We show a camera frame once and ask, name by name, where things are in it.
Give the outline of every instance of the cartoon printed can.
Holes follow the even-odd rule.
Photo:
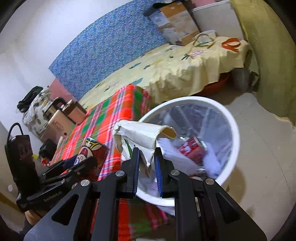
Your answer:
[[[90,173],[89,179],[93,182],[97,181],[104,162],[107,158],[108,152],[109,148],[106,145],[96,141],[91,137],[87,137],[77,155],[74,165],[77,165],[79,162],[85,160],[90,156],[94,156],[98,162],[98,166],[94,169],[92,173]]]

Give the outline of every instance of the plaid tablecloth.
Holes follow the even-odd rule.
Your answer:
[[[121,154],[112,138],[113,126],[120,120],[138,121],[149,110],[150,96],[147,91],[134,85],[119,89],[112,97],[88,111],[89,116],[84,122],[60,142],[52,163],[78,154],[84,139],[92,137],[110,149],[98,178],[104,179],[120,169]],[[118,240],[132,240],[166,223],[167,216],[156,206],[139,198],[120,199],[118,222]]]

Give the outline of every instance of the triangular cutout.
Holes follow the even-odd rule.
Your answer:
[[[63,225],[68,225],[72,217],[79,195],[73,195],[53,216],[52,220]]]
[[[239,213],[235,208],[226,200],[221,193],[216,193],[216,197],[222,212],[223,220],[226,224],[239,220]]]

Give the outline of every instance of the silver screw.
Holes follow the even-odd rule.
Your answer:
[[[170,173],[171,173],[173,176],[178,176],[178,175],[180,174],[180,172],[179,172],[178,170],[176,170],[176,169],[172,170]]]
[[[80,182],[81,186],[86,187],[90,184],[90,181],[87,179],[84,179]]]
[[[124,171],[119,170],[119,171],[117,171],[115,174],[116,174],[116,176],[118,176],[118,177],[122,177],[122,176],[124,175]]]
[[[211,179],[211,178],[207,178],[207,179],[205,180],[205,182],[206,182],[206,184],[208,184],[208,185],[213,185],[213,184],[215,183],[214,180]]]

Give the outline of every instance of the orange strap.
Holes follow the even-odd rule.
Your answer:
[[[229,45],[229,43],[232,43],[232,42],[239,42],[239,43],[236,45]],[[222,48],[229,49],[234,52],[238,52],[239,50],[236,48],[239,47],[240,45],[241,45],[241,43],[238,38],[229,38],[222,43]]]

